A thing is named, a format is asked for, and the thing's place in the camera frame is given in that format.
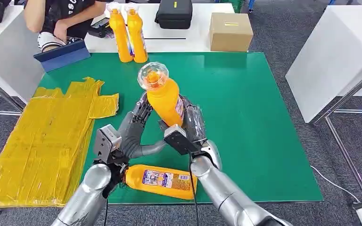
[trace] green mat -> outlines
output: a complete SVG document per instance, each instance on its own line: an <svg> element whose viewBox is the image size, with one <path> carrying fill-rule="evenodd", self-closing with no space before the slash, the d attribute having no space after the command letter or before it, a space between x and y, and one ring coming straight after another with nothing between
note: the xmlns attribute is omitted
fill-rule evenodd
<svg viewBox="0 0 362 226"><path fill-rule="evenodd" d="M170 77L202 108L207 136L219 149L223 171L256 202L321 201L309 162L296 135L263 53L149 53L149 61L167 66ZM115 53L95 53L91 58L46 74L40 86L66 91L71 81L90 76L105 82L101 95L120 93L118 115L95 121L84 172L91 166L96 129L111 123L118 128L143 90L137 73L143 64L123 64ZM142 136L152 144L163 133L152 113ZM166 147L161 153L130 161L188 171L188 156ZM202 186L197 201L210 202ZM192 202L117 188L110 203Z"/></svg>

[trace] person's arm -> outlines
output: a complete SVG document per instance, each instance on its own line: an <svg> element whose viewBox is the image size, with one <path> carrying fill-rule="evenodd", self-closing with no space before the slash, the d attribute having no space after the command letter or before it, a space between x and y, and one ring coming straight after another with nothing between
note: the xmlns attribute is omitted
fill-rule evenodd
<svg viewBox="0 0 362 226"><path fill-rule="evenodd" d="M105 12L105 7L106 2L96 1L92 6L86 8L82 12L69 18L58 20L53 34L66 42L67 29L69 27L102 15Z"/></svg>
<svg viewBox="0 0 362 226"><path fill-rule="evenodd" d="M27 28L35 33L42 30L45 20L45 0L28 0L24 8L24 19Z"/></svg>

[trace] black t-shirt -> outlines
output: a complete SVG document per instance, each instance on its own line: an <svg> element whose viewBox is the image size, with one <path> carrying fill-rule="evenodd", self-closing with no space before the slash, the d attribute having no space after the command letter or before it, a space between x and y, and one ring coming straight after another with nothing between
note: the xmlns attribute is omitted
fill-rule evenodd
<svg viewBox="0 0 362 226"><path fill-rule="evenodd" d="M58 20L74 16L92 6L95 0L46 0L45 21L41 32L53 34ZM86 20L67 29L67 35L84 39L93 19Z"/></svg>

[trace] robotic hand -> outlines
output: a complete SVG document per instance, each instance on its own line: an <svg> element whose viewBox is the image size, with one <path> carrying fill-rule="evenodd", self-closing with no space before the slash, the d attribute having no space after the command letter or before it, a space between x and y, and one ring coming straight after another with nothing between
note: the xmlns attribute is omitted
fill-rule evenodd
<svg viewBox="0 0 362 226"><path fill-rule="evenodd" d="M183 98L183 127L166 129L164 140L180 154L191 154L191 171L230 226L292 226L255 204L223 172L218 150L206 138L200 109Z"/></svg>
<svg viewBox="0 0 362 226"><path fill-rule="evenodd" d="M144 93L134 109L127 113L118 131L110 124L98 129L94 144L98 158L52 226L93 225L108 196L121 183L129 160L164 148L163 140L154 145L140 144L151 112L152 106Z"/></svg>

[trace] lying orange bottle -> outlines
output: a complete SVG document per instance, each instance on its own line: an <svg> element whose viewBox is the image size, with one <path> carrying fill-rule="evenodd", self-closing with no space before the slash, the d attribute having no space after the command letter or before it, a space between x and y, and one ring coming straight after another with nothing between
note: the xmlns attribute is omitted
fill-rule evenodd
<svg viewBox="0 0 362 226"><path fill-rule="evenodd" d="M196 193L197 177L192 175ZM133 165L125 172L125 183L133 189L192 200L189 172L157 166Z"/></svg>

